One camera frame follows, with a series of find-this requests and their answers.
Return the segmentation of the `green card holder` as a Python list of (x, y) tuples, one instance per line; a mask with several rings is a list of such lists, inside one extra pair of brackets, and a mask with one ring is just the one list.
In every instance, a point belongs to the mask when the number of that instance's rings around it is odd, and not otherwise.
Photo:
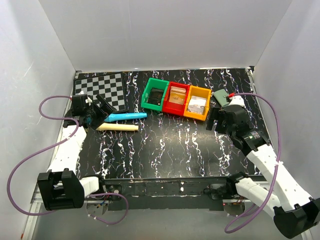
[(215, 97), (216, 101), (219, 103), (219, 105), (223, 108), (227, 106), (230, 103), (229, 94), (225, 89), (217, 90), (213, 93), (213, 96)]

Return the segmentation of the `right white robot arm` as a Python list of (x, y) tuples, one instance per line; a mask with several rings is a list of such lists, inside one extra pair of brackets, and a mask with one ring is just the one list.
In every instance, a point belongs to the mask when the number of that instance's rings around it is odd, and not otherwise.
[(264, 132), (252, 127), (243, 106), (211, 108), (206, 128), (228, 135), (270, 184), (269, 189), (265, 189), (240, 172), (227, 178), (228, 194), (247, 198), (262, 208), (288, 239), (320, 223), (320, 200), (305, 191), (278, 160), (280, 155), (275, 153)]

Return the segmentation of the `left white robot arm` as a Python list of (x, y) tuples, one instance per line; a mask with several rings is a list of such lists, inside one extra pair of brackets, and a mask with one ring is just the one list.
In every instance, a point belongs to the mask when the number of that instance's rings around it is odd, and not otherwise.
[(73, 121), (75, 125), (62, 130), (66, 139), (52, 145), (58, 147), (53, 162), (47, 172), (42, 172), (37, 177), (37, 184), (47, 211), (79, 209), (83, 206), (85, 198), (116, 196), (124, 199), (126, 209), (129, 208), (125, 196), (116, 192), (102, 192), (101, 180), (97, 176), (78, 179), (74, 171), (81, 146), (86, 138), (86, 131), (79, 126), (76, 119), (67, 117), (64, 121)]

